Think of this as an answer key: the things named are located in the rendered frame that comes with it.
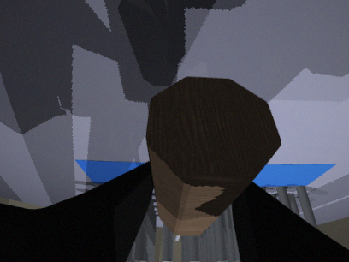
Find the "blue flat strip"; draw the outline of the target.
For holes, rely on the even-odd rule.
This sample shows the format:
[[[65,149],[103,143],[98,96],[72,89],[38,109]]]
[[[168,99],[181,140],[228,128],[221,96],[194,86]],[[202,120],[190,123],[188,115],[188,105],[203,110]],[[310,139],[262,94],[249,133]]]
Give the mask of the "blue flat strip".
[[[75,159],[93,183],[106,183],[144,162],[81,161]],[[333,168],[331,164],[266,164],[253,180],[257,186],[307,186]]]

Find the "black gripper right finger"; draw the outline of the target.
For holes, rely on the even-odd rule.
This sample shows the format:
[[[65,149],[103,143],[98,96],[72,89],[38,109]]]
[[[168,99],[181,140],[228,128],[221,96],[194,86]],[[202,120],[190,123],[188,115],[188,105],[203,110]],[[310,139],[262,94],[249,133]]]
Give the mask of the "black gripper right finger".
[[[232,206],[240,262],[349,262],[349,250],[251,182]]]

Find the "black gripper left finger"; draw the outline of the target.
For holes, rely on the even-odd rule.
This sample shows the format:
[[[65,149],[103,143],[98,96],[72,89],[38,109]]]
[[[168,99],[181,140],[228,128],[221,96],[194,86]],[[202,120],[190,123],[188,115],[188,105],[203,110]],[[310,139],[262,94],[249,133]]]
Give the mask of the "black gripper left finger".
[[[153,190],[147,161],[44,209],[0,203],[0,262],[127,262]]]

